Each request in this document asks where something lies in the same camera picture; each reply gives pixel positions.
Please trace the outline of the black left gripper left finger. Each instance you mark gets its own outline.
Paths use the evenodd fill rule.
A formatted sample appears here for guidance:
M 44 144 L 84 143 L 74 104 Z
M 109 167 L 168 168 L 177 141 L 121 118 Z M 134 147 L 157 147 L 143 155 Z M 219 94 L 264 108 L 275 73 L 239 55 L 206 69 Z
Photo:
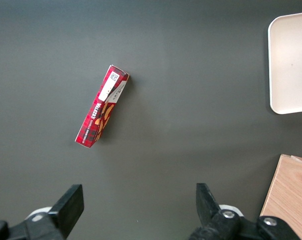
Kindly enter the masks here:
M 66 240 L 84 211 L 83 186 L 73 184 L 48 210 L 10 227 L 0 220 L 0 240 Z

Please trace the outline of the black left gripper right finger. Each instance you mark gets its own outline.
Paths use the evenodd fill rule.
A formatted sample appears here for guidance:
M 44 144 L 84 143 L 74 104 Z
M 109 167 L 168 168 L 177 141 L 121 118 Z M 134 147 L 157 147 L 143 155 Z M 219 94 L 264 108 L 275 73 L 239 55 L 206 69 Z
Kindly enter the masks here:
M 247 220 L 233 206 L 219 205 L 205 183 L 196 184 L 196 210 L 201 227 L 190 240 L 299 240 L 287 222 L 275 216 Z

